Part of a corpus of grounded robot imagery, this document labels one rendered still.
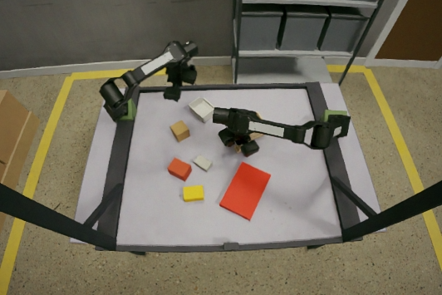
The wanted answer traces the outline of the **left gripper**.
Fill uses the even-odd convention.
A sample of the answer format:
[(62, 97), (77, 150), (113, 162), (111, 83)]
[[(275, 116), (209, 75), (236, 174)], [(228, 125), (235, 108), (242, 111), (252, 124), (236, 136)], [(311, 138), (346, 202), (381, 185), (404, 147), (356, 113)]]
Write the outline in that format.
[(165, 74), (168, 75), (167, 82), (173, 83), (172, 87), (166, 87), (163, 97), (165, 100), (174, 100), (175, 102), (178, 102), (181, 97), (181, 89), (179, 89), (179, 86), (182, 87), (183, 84), (179, 84), (179, 75), (180, 72), (182, 72), (182, 66), (184, 68), (188, 67), (188, 63), (181, 65), (181, 68), (178, 71), (168, 71), (166, 69)]

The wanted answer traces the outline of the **tan cube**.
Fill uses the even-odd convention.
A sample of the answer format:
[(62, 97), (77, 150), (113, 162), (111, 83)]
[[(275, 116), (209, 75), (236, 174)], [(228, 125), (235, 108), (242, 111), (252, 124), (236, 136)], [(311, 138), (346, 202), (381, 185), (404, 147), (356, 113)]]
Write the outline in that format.
[[(189, 128), (186, 126), (186, 124), (182, 120), (173, 124), (170, 128), (171, 128), (172, 134), (174, 135), (174, 137), (176, 138), (176, 140), (178, 142), (181, 142), (182, 140), (185, 140), (186, 138), (190, 137)], [(177, 139), (177, 137), (178, 137), (178, 139)]]

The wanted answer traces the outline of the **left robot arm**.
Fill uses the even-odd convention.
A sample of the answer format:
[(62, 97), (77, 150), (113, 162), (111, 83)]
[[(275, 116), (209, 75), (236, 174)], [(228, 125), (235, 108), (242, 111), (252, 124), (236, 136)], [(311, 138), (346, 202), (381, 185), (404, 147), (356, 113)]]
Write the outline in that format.
[[(112, 117), (111, 119), (116, 122), (123, 115), (128, 114), (129, 107), (128, 103), (126, 102), (128, 102), (128, 100), (132, 97), (134, 89), (142, 81), (150, 76), (153, 76), (155, 73), (163, 70), (164, 68), (166, 68), (168, 71), (178, 71), (181, 68), (181, 65), (187, 62), (186, 60), (191, 60), (190, 58), (199, 54), (199, 49), (197, 46), (197, 43), (192, 41), (189, 41), (184, 45), (181, 45), (180, 42), (169, 42), (168, 46), (159, 56), (135, 68), (134, 70), (128, 70), (122, 76), (110, 78), (107, 82), (105, 82), (101, 86), (99, 93), (106, 101), (103, 107), (109, 116)], [(179, 84), (185, 82), (190, 85), (194, 85), (197, 73), (198, 72), (195, 70), (195, 65), (191, 64), (186, 69), (182, 66), (182, 72), (180, 72), (179, 75)], [(125, 84), (129, 87), (125, 97), (114, 83), (114, 78), (122, 78)], [(125, 111), (125, 114), (122, 113), (123, 111)]]

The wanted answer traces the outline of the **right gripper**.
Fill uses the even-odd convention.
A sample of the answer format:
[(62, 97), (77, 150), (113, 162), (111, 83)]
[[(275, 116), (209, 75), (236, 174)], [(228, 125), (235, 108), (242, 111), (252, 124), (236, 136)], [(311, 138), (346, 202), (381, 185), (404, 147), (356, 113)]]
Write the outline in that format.
[(255, 140), (250, 141), (251, 138), (249, 135), (240, 135), (239, 140), (235, 141), (237, 145), (242, 145), (240, 149), (245, 157), (253, 155), (259, 151), (257, 142)]

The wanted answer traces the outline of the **yellow rectangular block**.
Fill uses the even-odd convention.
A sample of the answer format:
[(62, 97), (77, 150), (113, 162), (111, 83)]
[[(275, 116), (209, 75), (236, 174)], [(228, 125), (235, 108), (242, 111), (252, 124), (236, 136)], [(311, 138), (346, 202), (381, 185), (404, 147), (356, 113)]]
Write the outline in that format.
[(204, 200), (204, 188), (202, 185), (183, 187), (183, 189), (185, 202)]

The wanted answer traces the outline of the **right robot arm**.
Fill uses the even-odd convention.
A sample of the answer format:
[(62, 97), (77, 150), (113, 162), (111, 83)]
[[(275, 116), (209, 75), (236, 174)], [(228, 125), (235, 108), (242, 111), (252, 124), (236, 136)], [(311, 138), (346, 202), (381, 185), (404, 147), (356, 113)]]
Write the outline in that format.
[[(232, 107), (229, 109), (214, 107), (213, 123), (228, 125), (228, 127), (219, 132), (219, 137), (224, 145), (231, 147), (235, 144), (235, 141), (239, 140), (240, 135), (249, 135), (255, 132), (285, 140), (291, 140), (292, 143), (295, 144), (304, 144), (312, 150), (324, 150), (330, 145), (330, 136), (332, 138), (342, 138), (347, 136), (351, 121), (351, 116), (329, 115), (327, 122), (310, 120), (303, 125), (286, 125), (259, 119), (256, 114), (256, 111)], [(334, 124), (330, 125), (332, 122), (334, 122)], [(311, 129), (312, 127), (312, 139), (311, 144), (309, 145), (304, 142), (304, 140), (306, 130)], [(332, 127), (333, 133), (331, 133)]]

